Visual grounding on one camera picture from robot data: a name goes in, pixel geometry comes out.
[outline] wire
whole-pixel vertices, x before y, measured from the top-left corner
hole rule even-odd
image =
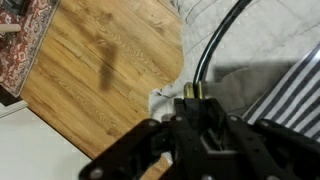
[[[213,52],[216,50],[219,42],[221,41],[224,34],[228,31],[234,20],[241,14],[241,12],[250,4],[252,0],[239,0],[229,11],[227,16],[223,19],[218,29],[212,35],[206,49],[204,50],[200,61],[198,63],[196,72],[193,78],[193,89],[195,98],[198,97],[198,84],[201,80],[204,80],[204,74],[207,66],[211,60]]]

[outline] patterned rug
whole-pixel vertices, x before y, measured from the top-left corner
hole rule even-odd
[[[0,81],[15,97],[21,93],[59,1],[31,0],[26,15],[19,17],[5,11],[0,0],[0,24],[22,27],[18,33],[0,33]]]

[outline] metal connector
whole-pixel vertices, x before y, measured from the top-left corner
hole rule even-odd
[[[203,99],[203,89],[202,89],[202,82],[199,81],[197,84],[197,93],[198,93],[198,98]]]
[[[183,95],[184,98],[194,98],[193,84],[191,82],[184,85]]]

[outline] wooden floor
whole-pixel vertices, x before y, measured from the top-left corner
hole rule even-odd
[[[180,26],[169,0],[61,0],[22,98],[94,158],[148,117],[152,89],[177,78]]]

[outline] striped fabric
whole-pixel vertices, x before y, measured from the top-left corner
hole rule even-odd
[[[273,120],[320,142],[320,44],[244,114]]]

